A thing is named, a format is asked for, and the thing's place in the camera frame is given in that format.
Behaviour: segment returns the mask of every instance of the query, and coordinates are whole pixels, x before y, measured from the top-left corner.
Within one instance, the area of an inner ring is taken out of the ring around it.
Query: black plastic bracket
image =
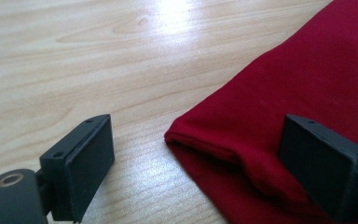
[[[41,169],[0,175],[0,223],[80,222],[115,160],[110,115],[80,123],[40,157]]]
[[[358,145],[322,124],[286,115],[279,157],[335,222],[358,222]]]

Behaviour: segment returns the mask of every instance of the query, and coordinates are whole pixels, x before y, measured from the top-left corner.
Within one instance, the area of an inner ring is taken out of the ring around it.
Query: wood grain
[[[0,174],[109,113],[117,160],[83,223],[225,223],[163,134],[329,2],[0,0]]]

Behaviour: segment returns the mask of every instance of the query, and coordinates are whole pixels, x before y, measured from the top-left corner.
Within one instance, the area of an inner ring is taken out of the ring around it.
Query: metal ring
[[[6,188],[22,181],[24,175],[21,173],[10,174],[0,179],[0,187]]]

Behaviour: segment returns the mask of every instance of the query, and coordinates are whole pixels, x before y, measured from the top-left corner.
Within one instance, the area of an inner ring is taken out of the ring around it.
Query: red cloth
[[[358,143],[358,0],[336,0],[178,118],[165,139],[232,223],[330,223],[277,156],[285,114]]]

